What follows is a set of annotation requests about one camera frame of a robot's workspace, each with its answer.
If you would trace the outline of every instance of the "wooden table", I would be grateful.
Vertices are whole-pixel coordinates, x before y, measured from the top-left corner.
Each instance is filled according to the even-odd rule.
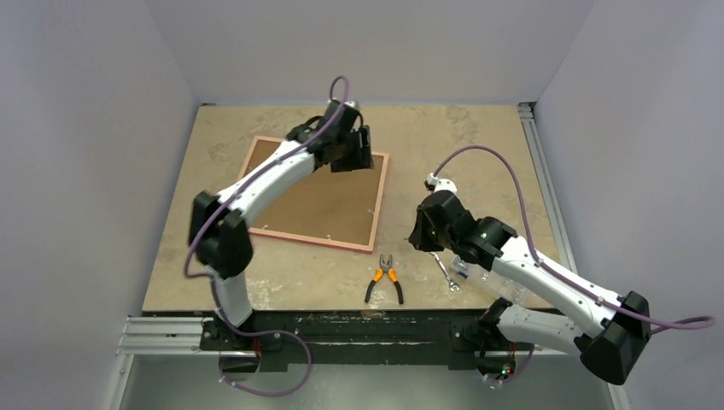
[[[144,311],[213,310],[207,280],[187,280],[182,274],[194,196],[202,190],[217,192],[233,184],[254,136],[282,138],[291,127],[323,111],[324,106],[199,108]],[[365,255],[254,237],[254,259],[246,271],[254,308],[400,308],[388,280],[377,284],[370,304],[364,303],[379,253],[394,254],[394,267],[405,293],[403,308],[486,308],[497,297],[493,292],[465,283],[460,292],[450,292],[433,258],[415,251],[406,241],[414,227],[415,207],[428,195],[423,187],[425,177],[451,152],[468,144],[494,148],[511,163],[520,178],[536,246],[558,259],[516,107],[363,106],[362,113],[371,127],[372,148],[389,153],[375,253]],[[474,216],[492,215],[523,231],[511,177],[493,156],[481,151],[466,152],[451,161],[441,176],[455,182],[458,196]],[[453,254],[448,251],[441,258],[448,263]],[[194,262],[192,269],[199,272],[201,266]],[[529,298],[526,305],[550,306],[537,296]]]

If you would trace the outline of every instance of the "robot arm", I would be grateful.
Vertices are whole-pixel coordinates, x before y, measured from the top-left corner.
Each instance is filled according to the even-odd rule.
[[[262,211],[290,186],[322,166],[330,165],[331,172],[339,173],[372,168],[374,164],[370,128],[361,121],[359,128],[354,128],[361,118],[356,102],[343,103],[335,123],[310,140],[310,136],[333,118],[340,104],[331,100],[324,115],[312,117],[292,129],[279,147],[242,180],[216,195],[204,191],[194,199],[189,244],[211,215],[231,200],[204,233],[196,248],[196,258],[215,277],[214,295],[235,326],[241,325],[253,310],[244,270],[254,255],[248,228]],[[242,185],[246,185],[246,189],[237,194]]]
[[[482,324],[510,342],[536,343],[568,354],[578,354],[593,374],[612,384],[623,384],[651,337],[647,323],[631,319],[600,301],[613,302],[648,316],[648,302],[635,292],[616,292],[586,281],[540,252],[549,267],[590,289],[598,301],[583,295],[540,267],[529,254],[524,237],[493,218],[474,219],[455,196],[455,185],[428,176],[432,194],[417,207],[417,221],[409,242],[420,251],[450,249],[468,263],[512,279],[551,303],[563,315],[535,312],[500,299],[488,309]]]

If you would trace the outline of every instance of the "wrench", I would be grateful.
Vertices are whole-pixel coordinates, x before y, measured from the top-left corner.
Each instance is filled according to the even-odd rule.
[[[440,267],[442,270],[442,274],[445,275],[445,279],[447,279],[447,286],[450,287],[451,292],[457,292],[460,290],[460,287],[458,286],[458,283],[453,280],[453,277],[450,276],[450,273],[447,272],[447,269],[445,268],[445,264],[442,263],[440,260],[440,256],[438,256],[435,252],[430,252],[433,258],[435,258],[435,262],[437,262],[437,266]]]

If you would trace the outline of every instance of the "pliers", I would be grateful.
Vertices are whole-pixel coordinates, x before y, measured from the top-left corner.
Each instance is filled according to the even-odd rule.
[[[375,287],[375,284],[382,279],[382,276],[387,273],[387,276],[389,277],[389,280],[392,281],[394,284],[394,288],[397,289],[397,300],[401,304],[405,303],[405,299],[402,297],[402,286],[400,286],[400,282],[397,281],[397,275],[394,274],[394,269],[392,268],[392,255],[389,256],[387,260],[384,259],[384,254],[380,254],[380,267],[377,268],[377,272],[375,273],[375,277],[370,282],[370,285],[367,286],[367,295],[365,295],[365,303],[370,302],[370,296],[372,296],[372,289]]]

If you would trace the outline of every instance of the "wooden tray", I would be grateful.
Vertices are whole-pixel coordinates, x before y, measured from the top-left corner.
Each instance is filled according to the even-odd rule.
[[[255,137],[239,179],[282,142]],[[374,169],[332,173],[322,167],[294,184],[249,227],[260,237],[372,253],[377,234],[388,155],[372,153]]]

